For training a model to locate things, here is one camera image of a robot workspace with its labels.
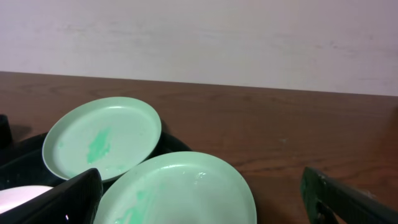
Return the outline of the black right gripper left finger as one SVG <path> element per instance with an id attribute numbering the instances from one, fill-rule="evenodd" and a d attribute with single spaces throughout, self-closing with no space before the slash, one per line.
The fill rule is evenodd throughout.
<path id="1" fill-rule="evenodd" d="M 102 193 L 99 171 L 88 169 L 1 214 L 1 224 L 90 224 L 94 222 Z"/>

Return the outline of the pink plate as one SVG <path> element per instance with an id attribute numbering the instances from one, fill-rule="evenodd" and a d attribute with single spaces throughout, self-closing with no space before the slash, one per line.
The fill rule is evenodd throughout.
<path id="1" fill-rule="evenodd" d="M 1 213 L 4 213 L 13 208 L 16 208 L 51 189 L 53 189 L 53 187 L 44 185 L 27 185 L 1 190 L 0 211 Z"/>

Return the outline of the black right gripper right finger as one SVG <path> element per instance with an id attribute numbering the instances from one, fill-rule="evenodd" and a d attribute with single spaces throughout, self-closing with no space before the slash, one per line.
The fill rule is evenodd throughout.
<path id="1" fill-rule="evenodd" d="M 321 171 L 304 168 L 300 193 L 311 224 L 397 224 L 397 212 Z"/>

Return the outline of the green plate with stain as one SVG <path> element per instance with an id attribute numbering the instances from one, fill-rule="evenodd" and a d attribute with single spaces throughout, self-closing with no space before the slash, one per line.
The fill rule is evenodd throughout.
<path id="1" fill-rule="evenodd" d="M 121 96 L 102 98 L 71 110 L 51 127 L 42 160 L 60 179 L 95 168 L 108 182 L 148 159 L 161 133 L 160 116 L 148 103 Z"/>

